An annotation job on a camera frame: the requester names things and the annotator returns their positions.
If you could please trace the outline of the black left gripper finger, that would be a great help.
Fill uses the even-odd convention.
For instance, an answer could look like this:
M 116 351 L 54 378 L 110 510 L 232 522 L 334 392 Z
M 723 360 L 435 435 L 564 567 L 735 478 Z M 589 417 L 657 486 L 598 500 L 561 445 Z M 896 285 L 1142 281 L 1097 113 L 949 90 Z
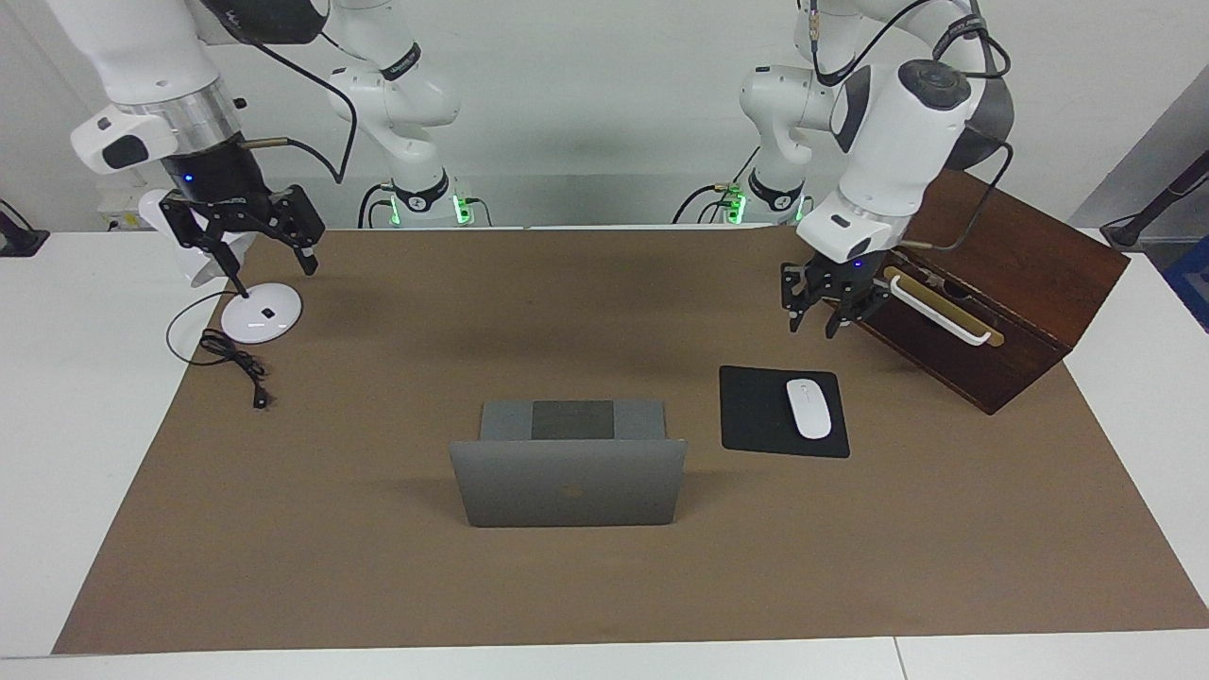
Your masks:
M 826 325 L 826 338 L 833 339 L 843 325 L 877 315 L 877 310 L 885 305 L 889 296 L 891 293 L 886 283 L 843 284 Z
M 789 315 L 789 333 L 796 334 L 812 306 L 806 263 L 781 265 L 781 306 Z

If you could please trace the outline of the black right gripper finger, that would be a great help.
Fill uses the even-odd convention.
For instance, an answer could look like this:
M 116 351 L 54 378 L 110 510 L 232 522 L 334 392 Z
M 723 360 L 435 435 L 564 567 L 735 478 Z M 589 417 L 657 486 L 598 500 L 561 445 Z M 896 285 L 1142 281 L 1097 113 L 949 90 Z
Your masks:
M 258 234 L 289 246 L 303 275 L 318 271 L 314 250 L 326 225 L 301 185 L 251 194 L 247 197 L 247 211 Z
M 198 223 L 199 218 L 195 215 L 193 207 L 183 198 L 169 196 L 161 198 L 160 211 L 170 232 L 177 237 L 178 244 L 181 248 L 202 250 L 203 254 L 212 258 L 212 263 L 220 267 L 222 275 L 235 287 L 237 296 L 247 298 L 247 288 L 239 280 L 242 263 L 236 255 L 236 250 L 225 240 L 222 215 L 219 214 L 216 218 L 209 219 L 202 227 Z

